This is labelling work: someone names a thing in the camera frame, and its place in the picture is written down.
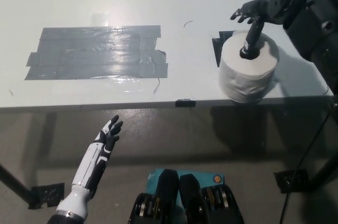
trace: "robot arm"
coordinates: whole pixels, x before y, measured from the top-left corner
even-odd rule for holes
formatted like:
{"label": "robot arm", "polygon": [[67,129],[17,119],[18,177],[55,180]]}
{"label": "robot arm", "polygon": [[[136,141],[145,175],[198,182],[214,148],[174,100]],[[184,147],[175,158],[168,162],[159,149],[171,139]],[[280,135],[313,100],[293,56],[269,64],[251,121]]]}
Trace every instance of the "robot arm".
{"label": "robot arm", "polygon": [[253,23],[242,58],[255,46],[264,22],[282,24],[300,55],[312,61],[334,94],[338,93],[338,0],[255,0],[236,10],[231,19]]}
{"label": "robot arm", "polygon": [[70,194],[57,207],[48,224],[84,223],[87,218],[87,204],[95,195],[98,183],[105,171],[107,161],[121,131],[122,121],[118,116],[110,120],[99,132],[84,154],[72,182]]}

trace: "robotic hand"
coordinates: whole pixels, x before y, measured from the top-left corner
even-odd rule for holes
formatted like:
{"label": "robotic hand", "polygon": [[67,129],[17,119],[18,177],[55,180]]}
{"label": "robotic hand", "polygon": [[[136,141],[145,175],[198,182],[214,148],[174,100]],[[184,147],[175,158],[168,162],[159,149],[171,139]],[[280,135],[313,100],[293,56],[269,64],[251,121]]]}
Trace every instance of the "robotic hand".
{"label": "robotic hand", "polygon": [[110,120],[99,132],[84,154],[81,164],[72,182],[70,194],[58,205],[55,215],[48,224],[81,224],[87,218],[87,204],[95,195],[97,186],[107,166],[117,134],[121,131],[119,116]]}
{"label": "robotic hand", "polygon": [[242,8],[239,8],[234,12],[230,17],[231,20],[236,19],[238,16],[241,16],[238,19],[238,23],[242,23],[244,20],[249,18],[248,24],[251,24],[256,19],[260,19],[263,22],[268,22],[272,24],[282,25],[281,21],[273,19],[268,14],[269,0],[254,0],[246,2],[242,5]]}

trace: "black cable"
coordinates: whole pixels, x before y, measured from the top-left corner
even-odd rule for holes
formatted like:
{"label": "black cable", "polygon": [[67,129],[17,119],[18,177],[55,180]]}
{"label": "black cable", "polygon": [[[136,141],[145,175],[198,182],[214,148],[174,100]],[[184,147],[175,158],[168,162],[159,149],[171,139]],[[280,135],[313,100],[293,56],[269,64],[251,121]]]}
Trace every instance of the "black cable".
{"label": "black cable", "polygon": [[[315,136],[313,137],[312,141],[310,142],[309,146],[307,147],[306,151],[304,152],[300,162],[298,163],[297,167],[296,167],[296,170],[294,172],[294,174],[292,175],[292,178],[291,178],[291,181],[290,181],[290,188],[292,188],[293,186],[293,181],[294,181],[294,178],[298,172],[298,170],[301,168],[301,165],[303,164],[303,161],[304,159],[306,158],[306,156],[308,155],[308,153],[310,152],[313,144],[316,142],[319,134],[321,133],[326,121],[328,120],[328,117],[330,116],[330,111],[327,113],[326,117],[324,118],[322,124],[320,125],[317,133],[315,134]],[[289,199],[290,199],[290,196],[291,196],[291,192],[288,192],[286,194],[286,197],[285,197],[285,201],[284,201],[284,205],[283,205],[283,209],[281,211],[281,215],[280,215],[280,219],[279,219],[279,224],[283,224],[283,221],[284,221],[284,217],[285,217],[285,213],[286,213],[286,209],[287,209],[287,206],[288,206],[288,203],[289,203]]]}

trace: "teal box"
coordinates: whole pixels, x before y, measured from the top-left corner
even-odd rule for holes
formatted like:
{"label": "teal box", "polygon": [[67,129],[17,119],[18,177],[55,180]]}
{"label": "teal box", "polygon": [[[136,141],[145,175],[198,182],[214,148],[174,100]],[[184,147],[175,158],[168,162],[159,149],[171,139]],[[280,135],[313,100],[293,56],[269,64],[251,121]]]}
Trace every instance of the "teal box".
{"label": "teal box", "polygon": [[[162,174],[164,169],[156,169],[153,173],[149,174],[146,193],[155,194],[158,177]],[[224,184],[224,175],[220,173],[203,173],[196,171],[177,170],[179,177],[181,175],[193,174],[199,181],[201,188]],[[176,199],[176,209],[173,217],[173,223],[186,223],[186,216],[181,202],[180,192]]]}

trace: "black tape piece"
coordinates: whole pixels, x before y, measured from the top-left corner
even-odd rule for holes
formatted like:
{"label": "black tape piece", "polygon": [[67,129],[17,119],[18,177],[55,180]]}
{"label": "black tape piece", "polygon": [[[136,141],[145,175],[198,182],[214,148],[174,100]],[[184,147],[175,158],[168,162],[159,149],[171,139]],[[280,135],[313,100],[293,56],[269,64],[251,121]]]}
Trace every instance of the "black tape piece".
{"label": "black tape piece", "polygon": [[175,102],[175,108],[195,107],[196,101],[190,99],[179,99]]}
{"label": "black tape piece", "polygon": [[39,203],[28,209],[39,209],[42,204],[47,203],[47,207],[57,207],[64,199],[64,183],[57,183],[45,186],[35,186],[31,188],[33,194],[39,197]]}
{"label": "black tape piece", "polygon": [[219,32],[220,38],[212,39],[212,45],[213,45],[213,50],[215,52],[217,67],[220,67],[223,45],[227,39],[232,37],[233,33],[234,31],[220,31]]}
{"label": "black tape piece", "polygon": [[294,170],[287,170],[275,173],[275,178],[281,193],[301,192],[306,191],[308,188],[309,176],[307,170],[301,169],[297,171],[294,176]]}

